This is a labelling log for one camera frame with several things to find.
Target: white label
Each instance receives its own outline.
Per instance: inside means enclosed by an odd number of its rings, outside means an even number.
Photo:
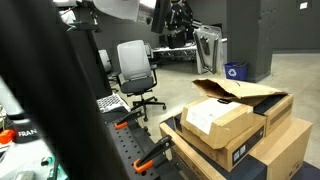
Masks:
[[[216,98],[210,98],[191,107],[187,114],[187,121],[204,133],[209,134],[212,122],[240,105],[236,102],[223,104],[218,102]]]
[[[237,159],[239,159],[239,157],[240,157],[239,151],[237,151],[233,156],[233,162],[237,161]]]
[[[300,9],[306,9],[307,7],[308,7],[308,2],[300,4]]]
[[[243,145],[240,149],[240,156],[242,156],[242,154],[245,152],[246,152],[246,145]]]

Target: chair base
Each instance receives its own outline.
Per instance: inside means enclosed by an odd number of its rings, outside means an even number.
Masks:
[[[162,105],[162,109],[166,110],[167,106],[165,103],[163,102],[157,102],[158,99],[154,96],[148,98],[148,99],[144,99],[143,96],[141,95],[141,101],[133,101],[133,108],[131,108],[131,110],[135,110],[139,107],[143,107],[143,111],[144,111],[144,121],[148,121],[148,116],[147,116],[147,105]]]

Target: office chair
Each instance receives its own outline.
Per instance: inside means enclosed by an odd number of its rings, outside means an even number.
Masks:
[[[114,71],[113,66],[111,64],[111,60],[109,59],[108,53],[105,49],[99,50],[99,55],[106,73],[106,78],[108,78],[109,81],[115,81],[121,85],[121,81],[119,78],[120,72]],[[118,92],[116,88],[111,88],[113,91]]]
[[[148,59],[152,60],[153,59],[153,52],[152,52],[152,48],[151,48],[150,44],[144,43],[144,48],[146,50]]]
[[[133,108],[131,110],[143,107],[145,112],[144,121],[148,121],[147,107],[146,105],[162,105],[163,110],[166,110],[166,104],[163,102],[156,102],[156,97],[148,99],[143,98],[143,94],[146,92],[152,92],[152,88],[157,85],[156,65],[150,67],[147,54],[143,41],[130,41],[119,44],[117,46],[119,62],[122,71],[122,75],[125,82],[121,85],[121,92],[127,94],[127,96],[141,96],[141,101],[134,101]]]

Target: blue recycling bin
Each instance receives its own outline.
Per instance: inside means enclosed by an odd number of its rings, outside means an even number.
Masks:
[[[247,80],[247,64],[241,62],[229,62],[224,65],[227,79],[246,81]]]

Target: concrete floor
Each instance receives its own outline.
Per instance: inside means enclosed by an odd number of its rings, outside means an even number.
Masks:
[[[212,78],[214,75],[198,75],[196,72],[196,64],[190,61],[162,65],[157,69],[159,82],[153,95],[167,104],[167,110],[163,111],[162,106],[148,106],[149,121],[140,120],[142,125],[148,126],[154,141],[161,138],[160,122],[181,112],[185,104],[204,96],[191,82],[197,78]],[[292,115],[313,123],[305,161],[320,168],[320,54],[274,55],[271,76],[259,84],[294,94]],[[133,100],[140,98],[127,98],[119,94],[130,106]]]

